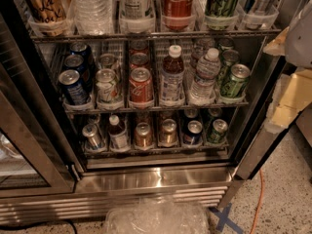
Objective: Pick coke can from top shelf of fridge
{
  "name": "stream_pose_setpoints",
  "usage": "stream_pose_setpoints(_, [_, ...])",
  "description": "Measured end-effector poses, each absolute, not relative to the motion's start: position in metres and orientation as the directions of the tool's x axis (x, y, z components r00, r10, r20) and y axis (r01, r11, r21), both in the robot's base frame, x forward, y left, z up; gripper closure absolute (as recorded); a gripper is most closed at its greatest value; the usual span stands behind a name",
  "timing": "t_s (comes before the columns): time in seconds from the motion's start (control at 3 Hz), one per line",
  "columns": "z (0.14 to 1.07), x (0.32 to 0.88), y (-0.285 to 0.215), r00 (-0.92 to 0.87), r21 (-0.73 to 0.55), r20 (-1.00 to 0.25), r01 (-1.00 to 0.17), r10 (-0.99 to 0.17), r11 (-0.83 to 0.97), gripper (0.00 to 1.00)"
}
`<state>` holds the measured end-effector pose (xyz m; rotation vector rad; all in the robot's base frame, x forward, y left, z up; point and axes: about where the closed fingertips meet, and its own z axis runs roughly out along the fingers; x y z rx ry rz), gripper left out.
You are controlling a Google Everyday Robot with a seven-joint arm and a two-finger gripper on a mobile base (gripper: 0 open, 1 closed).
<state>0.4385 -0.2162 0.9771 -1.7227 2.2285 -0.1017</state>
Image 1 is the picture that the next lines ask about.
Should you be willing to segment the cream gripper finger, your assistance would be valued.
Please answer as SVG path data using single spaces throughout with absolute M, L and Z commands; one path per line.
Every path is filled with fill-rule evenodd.
M 264 129 L 279 134 L 312 102 L 312 69 L 298 68 L 278 79 L 264 121 Z
M 286 54 L 286 39 L 289 29 L 289 27 L 286 27 L 280 32 L 275 39 L 264 47 L 263 52 L 270 56 L 284 56 Z

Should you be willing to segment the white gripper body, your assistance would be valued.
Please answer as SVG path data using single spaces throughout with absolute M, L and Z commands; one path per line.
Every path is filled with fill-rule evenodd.
M 312 68 L 312 0 L 292 20 L 285 42 L 288 63 Z

